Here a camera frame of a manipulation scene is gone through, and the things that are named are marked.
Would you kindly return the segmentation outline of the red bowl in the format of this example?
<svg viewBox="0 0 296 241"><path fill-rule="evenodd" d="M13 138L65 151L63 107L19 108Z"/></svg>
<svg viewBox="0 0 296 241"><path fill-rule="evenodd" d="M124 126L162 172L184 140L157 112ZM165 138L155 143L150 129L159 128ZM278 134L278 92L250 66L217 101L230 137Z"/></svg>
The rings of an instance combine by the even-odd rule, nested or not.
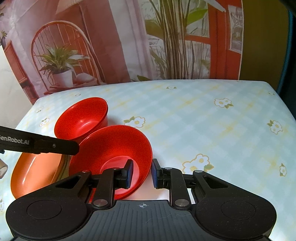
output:
<svg viewBox="0 0 296 241"><path fill-rule="evenodd" d="M144 183L152 164L152 147L147 137L132 126L107 126L80 143L79 153L71 158L69 175L85 170L101 174L109 168L123 168L129 159L133 161L132 183L128 189L116 190L116 200L130 196Z"/></svg>
<svg viewBox="0 0 296 241"><path fill-rule="evenodd" d="M61 114L55 124L55 136L80 144L90 134L108 125L107 113L108 105L105 99L83 99Z"/></svg>

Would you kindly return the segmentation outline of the printed room backdrop cloth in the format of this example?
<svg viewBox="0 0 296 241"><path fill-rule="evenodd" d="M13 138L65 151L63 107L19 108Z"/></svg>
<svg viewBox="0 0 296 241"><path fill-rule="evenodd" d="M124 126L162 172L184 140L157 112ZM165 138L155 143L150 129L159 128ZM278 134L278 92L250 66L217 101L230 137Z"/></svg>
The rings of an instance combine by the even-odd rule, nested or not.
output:
<svg viewBox="0 0 296 241"><path fill-rule="evenodd" d="M242 1L1 1L1 46L31 103L73 88L238 79Z"/></svg>

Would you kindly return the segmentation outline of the orange square plate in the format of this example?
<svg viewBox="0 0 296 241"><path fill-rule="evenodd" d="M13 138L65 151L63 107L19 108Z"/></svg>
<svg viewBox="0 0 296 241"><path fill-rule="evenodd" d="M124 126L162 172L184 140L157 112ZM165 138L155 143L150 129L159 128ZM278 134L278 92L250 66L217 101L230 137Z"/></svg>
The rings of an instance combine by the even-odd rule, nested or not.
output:
<svg viewBox="0 0 296 241"><path fill-rule="evenodd" d="M60 180L66 172L68 156L54 153L22 153L11 176L11 192L18 199Z"/></svg>

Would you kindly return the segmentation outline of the teal curtain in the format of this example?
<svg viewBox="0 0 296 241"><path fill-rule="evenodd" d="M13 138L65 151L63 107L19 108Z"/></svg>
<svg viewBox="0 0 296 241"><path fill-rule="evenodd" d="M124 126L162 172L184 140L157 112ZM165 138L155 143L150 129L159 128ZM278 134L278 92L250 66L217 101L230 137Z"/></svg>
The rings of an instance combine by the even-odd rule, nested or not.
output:
<svg viewBox="0 0 296 241"><path fill-rule="evenodd" d="M287 41L285 43L285 55L282 63L280 80L277 85L276 92L280 95L288 86L292 60L293 60L293 49L295 45L295 15L291 10L287 10L288 22L287 22Z"/></svg>

